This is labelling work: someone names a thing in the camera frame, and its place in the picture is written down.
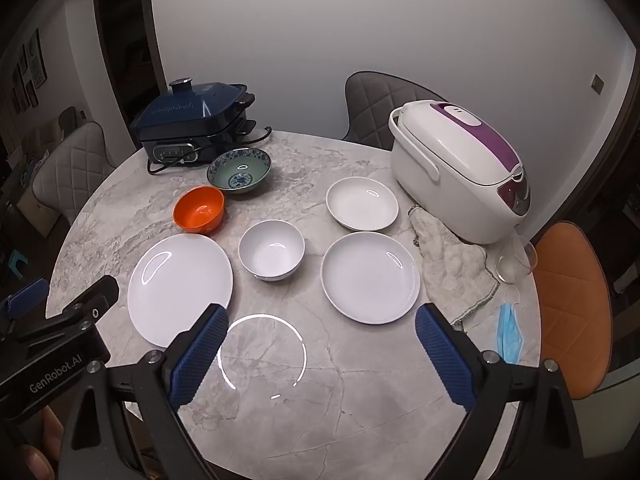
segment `drinking glass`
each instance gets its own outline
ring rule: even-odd
[[[505,283],[516,283],[530,274],[538,263],[538,254],[526,238],[514,236],[498,254],[495,272]]]

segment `purple panel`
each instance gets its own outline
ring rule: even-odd
[[[458,126],[462,126],[466,131],[473,135],[476,139],[482,142],[488,150],[490,150],[507,171],[511,171],[520,163],[518,156],[511,149],[511,146],[507,144],[498,132],[496,132],[491,126],[486,124],[482,119],[476,117],[480,121],[479,126],[469,126],[463,123],[459,118],[454,117],[445,111],[445,106],[458,106],[451,103],[431,103],[434,110],[439,111],[447,119],[455,122]]]

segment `white rice cooker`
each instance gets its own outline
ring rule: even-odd
[[[389,129],[396,138],[394,176],[457,236],[490,244],[522,222],[530,202],[527,174],[488,124],[464,108],[429,100],[396,108]]]

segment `white towel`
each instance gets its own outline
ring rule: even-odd
[[[486,268],[486,251],[465,244],[420,206],[409,211],[422,254],[422,278],[430,301],[451,324],[487,303],[500,282]]]

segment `mask ear loop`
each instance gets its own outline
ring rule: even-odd
[[[518,294],[518,301],[514,301],[513,303],[511,303],[511,306],[516,306],[517,304],[520,303],[520,291],[518,290],[518,288],[516,286],[513,285],[509,285],[507,287],[507,290],[504,291],[504,294],[502,295],[502,302],[503,303],[507,303],[507,293],[511,290],[515,290],[516,293]]]

